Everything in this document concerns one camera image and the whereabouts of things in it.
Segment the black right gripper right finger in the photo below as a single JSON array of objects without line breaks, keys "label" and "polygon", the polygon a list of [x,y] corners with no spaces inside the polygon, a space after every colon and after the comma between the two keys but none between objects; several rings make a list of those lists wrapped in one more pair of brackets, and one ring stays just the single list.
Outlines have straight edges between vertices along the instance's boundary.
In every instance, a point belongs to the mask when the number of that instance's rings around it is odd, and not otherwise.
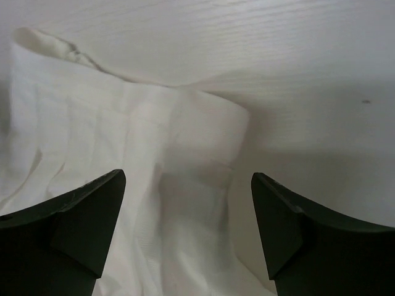
[{"label": "black right gripper right finger", "polygon": [[394,229],[343,215],[263,173],[251,179],[278,295],[393,295]]}]

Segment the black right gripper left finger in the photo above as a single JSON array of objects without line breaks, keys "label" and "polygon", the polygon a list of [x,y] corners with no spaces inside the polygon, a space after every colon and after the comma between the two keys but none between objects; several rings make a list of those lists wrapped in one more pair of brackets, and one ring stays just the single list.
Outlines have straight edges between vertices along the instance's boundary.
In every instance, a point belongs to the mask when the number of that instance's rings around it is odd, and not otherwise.
[{"label": "black right gripper left finger", "polygon": [[123,170],[1,217],[1,295],[92,295],[125,192]]}]

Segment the white skirt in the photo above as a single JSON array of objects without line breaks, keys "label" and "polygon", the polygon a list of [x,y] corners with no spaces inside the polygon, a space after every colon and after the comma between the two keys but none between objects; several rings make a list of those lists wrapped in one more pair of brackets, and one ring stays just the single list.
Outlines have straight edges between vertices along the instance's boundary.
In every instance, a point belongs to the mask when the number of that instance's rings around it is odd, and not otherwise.
[{"label": "white skirt", "polygon": [[11,54],[1,212],[120,168],[125,195],[94,295],[238,295],[227,194],[247,110],[124,81],[29,28],[14,31]]}]

